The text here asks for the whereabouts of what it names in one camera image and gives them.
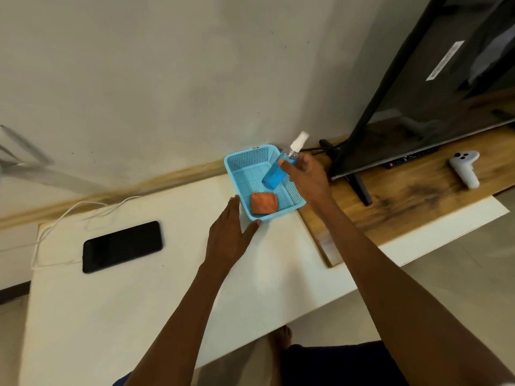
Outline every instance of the white tabletop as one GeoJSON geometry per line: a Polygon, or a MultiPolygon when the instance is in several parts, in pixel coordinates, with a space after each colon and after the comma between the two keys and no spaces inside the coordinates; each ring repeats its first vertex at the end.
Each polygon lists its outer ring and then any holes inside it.
{"type": "MultiPolygon", "coordinates": [[[[81,263],[36,270],[20,385],[111,384],[131,371],[187,291],[209,227],[234,194],[222,175],[128,201],[103,218],[83,220],[97,210],[59,223],[39,247],[41,264],[80,259],[85,240],[153,220],[165,246],[92,274],[81,263]]],[[[402,265],[507,211],[487,198],[381,248],[402,265]]],[[[345,265],[325,266],[298,213],[264,222],[222,285],[197,367],[355,288],[345,265]]]]}

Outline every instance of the white spray cap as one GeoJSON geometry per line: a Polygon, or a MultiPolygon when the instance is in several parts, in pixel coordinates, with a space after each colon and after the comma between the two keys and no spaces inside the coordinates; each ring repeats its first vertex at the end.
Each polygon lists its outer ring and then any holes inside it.
{"type": "Polygon", "coordinates": [[[293,141],[293,143],[290,145],[290,148],[294,152],[300,152],[300,149],[304,146],[304,143],[306,140],[310,137],[310,135],[304,131],[301,131],[300,135],[297,137],[296,140],[293,141]]]}

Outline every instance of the foot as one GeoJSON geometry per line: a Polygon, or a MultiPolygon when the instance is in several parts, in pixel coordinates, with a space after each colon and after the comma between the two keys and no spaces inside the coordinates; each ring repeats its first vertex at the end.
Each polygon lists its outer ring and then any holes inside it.
{"type": "Polygon", "coordinates": [[[292,330],[286,325],[268,335],[268,342],[272,349],[272,377],[270,386],[281,386],[281,353],[292,344],[292,330]]]}

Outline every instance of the white game controller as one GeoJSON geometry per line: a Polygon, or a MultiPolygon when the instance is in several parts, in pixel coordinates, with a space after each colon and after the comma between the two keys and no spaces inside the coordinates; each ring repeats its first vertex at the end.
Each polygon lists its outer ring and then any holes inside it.
{"type": "Polygon", "coordinates": [[[454,157],[449,160],[451,167],[453,167],[469,189],[480,186],[480,181],[474,173],[474,168],[472,168],[473,162],[476,161],[479,156],[479,152],[475,150],[466,150],[461,153],[456,153],[454,157]]]}

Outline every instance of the barcode sticker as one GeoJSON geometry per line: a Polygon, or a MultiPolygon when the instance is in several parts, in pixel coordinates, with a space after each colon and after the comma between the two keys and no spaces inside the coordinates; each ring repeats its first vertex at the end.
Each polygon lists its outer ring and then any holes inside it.
{"type": "Polygon", "coordinates": [[[436,65],[435,70],[431,72],[429,77],[426,79],[426,81],[434,80],[436,76],[442,71],[443,68],[447,65],[447,62],[451,60],[453,55],[458,51],[458,49],[461,47],[461,45],[465,43],[464,40],[460,40],[459,42],[455,42],[449,51],[447,51],[447,54],[443,56],[442,60],[436,65]]]}

